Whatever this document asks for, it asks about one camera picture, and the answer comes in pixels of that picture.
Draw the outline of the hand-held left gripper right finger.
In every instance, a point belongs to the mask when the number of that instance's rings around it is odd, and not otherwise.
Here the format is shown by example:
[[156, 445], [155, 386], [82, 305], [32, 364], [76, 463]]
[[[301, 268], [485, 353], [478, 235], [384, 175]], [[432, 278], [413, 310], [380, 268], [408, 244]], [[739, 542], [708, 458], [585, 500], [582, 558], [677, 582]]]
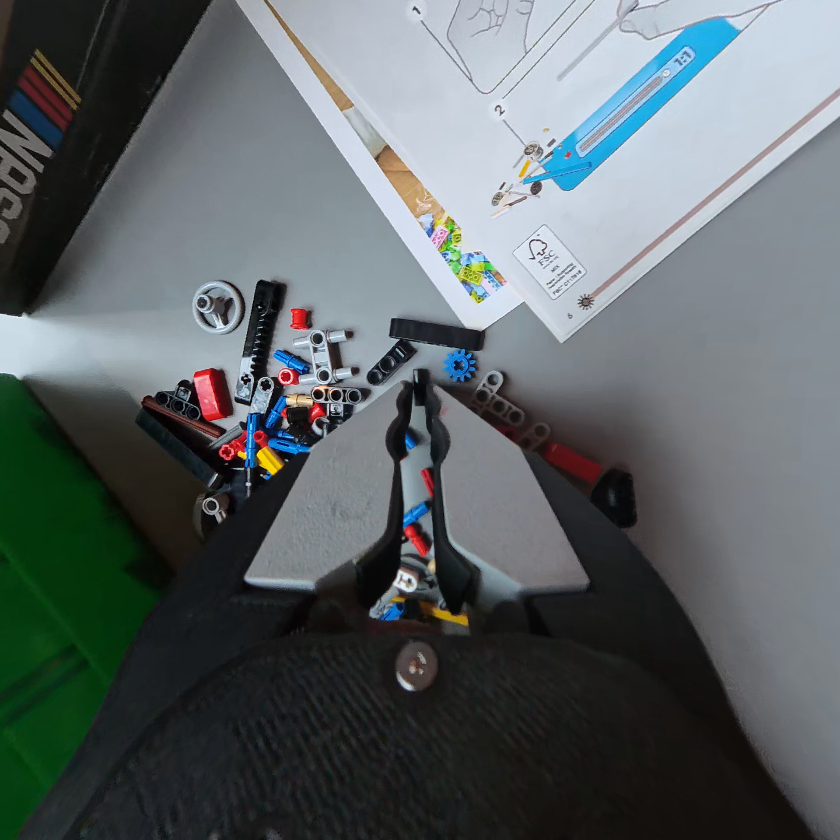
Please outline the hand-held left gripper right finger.
[[590, 578], [519, 446], [428, 387], [436, 575], [447, 608], [584, 592]]

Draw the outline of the green plastic bin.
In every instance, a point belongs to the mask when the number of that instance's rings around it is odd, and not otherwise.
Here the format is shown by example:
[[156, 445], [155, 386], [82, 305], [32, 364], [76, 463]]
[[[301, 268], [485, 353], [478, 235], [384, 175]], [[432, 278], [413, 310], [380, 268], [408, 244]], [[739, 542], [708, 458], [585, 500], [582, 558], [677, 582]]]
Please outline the green plastic bin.
[[173, 576], [26, 384], [1, 376], [1, 836], [85, 738]]

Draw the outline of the lego instruction booklet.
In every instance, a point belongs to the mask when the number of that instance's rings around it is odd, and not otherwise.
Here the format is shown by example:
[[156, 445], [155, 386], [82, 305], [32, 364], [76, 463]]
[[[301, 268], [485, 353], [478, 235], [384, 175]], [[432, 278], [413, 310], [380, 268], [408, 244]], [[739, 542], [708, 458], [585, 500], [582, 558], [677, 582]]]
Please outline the lego instruction booklet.
[[838, 2], [238, 2], [563, 342], [838, 119]]

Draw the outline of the black lego set box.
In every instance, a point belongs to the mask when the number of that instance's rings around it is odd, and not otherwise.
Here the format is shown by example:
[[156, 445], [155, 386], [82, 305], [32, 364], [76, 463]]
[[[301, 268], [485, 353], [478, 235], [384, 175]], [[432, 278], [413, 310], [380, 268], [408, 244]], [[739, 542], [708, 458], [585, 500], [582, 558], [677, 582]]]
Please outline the black lego set box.
[[34, 309], [209, 5], [2, 2], [2, 314]]

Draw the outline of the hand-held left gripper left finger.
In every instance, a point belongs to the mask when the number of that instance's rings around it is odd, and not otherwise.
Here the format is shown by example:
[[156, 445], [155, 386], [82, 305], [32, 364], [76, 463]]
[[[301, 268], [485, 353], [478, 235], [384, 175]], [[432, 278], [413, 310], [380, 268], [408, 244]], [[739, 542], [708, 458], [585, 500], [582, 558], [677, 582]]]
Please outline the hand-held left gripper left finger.
[[413, 387], [399, 382], [330, 433], [298, 477], [245, 573], [261, 589], [350, 590], [370, 607], [401, 562], [405, 432]]

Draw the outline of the pile of small lego pieces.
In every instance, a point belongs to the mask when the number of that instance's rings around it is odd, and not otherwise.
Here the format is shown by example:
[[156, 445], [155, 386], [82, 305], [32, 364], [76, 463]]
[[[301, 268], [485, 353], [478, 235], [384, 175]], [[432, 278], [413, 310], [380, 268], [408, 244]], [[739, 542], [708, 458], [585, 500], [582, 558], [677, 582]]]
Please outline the pile of small lego pieces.
[[[290, 310], [291, 328], [299, 331], [293, 340], [296, 349], [276, 350], [277, 374], [257, 377], [257, 373], [267, 372], [267, 352], [283, 297], [281, 291], [270, 289], [272, 282], [280, 288], [278, 282], [261, 280], [255, 289], [234, 388], [235, 401], [247, 405], [247, 422], [226, 432], [211, 423], [233, 415], [224, 372], [218, 369], [197, 371], [191, 381], [182, 380], [175, 389], [144, 397], [136, 418], [138, 426], [205, 484], [193, 510], [200, 539], [236, 513], [260, 481], [275, 476], [295, 457], [309, 455], [319, 440], [334, 434], [369, 393], [346, 385], [358, 369], [340, 366], [337, 348], [349, 340], [352, 331], [310, 329], [310, 311], [299, 308]], [[221, 280], [199, 287], [192, 302], [196, 323], [212, 334], [234, 331], [244, 312], [238, 289]], [[368, 371], [369, 385], [382, 386], [401, 370], [416, 354], [413, 342], [450, 348], [443, 370], [452, 382], [463, 384], [476, 374], [475, 351], [483, 344], [483, 333], [404, 318], [393, 319], [390, 331], [397, 341]], [[546, 423], [526, 429], [525, 412], [499, 394], [504, 381], [500, 371], [486, 371], [470, 397], [469, 409], [523, 452], [537, 452], [584, 487], [592, 504], [618, 528], [636, 526], [633, 476], [550, 443], [551, 430]], [[185, 430], [209, 438], [205, 449], [191, 448]], [[445, 598], [432, 559], [433, 467], [424, 466], [418, 475], [426, 496], [407, 507], [402, 520], [402, 543], [411, 544], [413, 553], [402, 556], [400, 571], [389, 590], [392, 594], [385, 594], [385, 605], [376, 606], [371, 615], [385, 621], [408, 617], [404, 606], [391, 603], [402, 603], [410, 595], [427, 604], [423, 612], [435, 614], [441, 621], [466, 624], [465, 618], [455, 617], [454, 611], [443, 606]]]

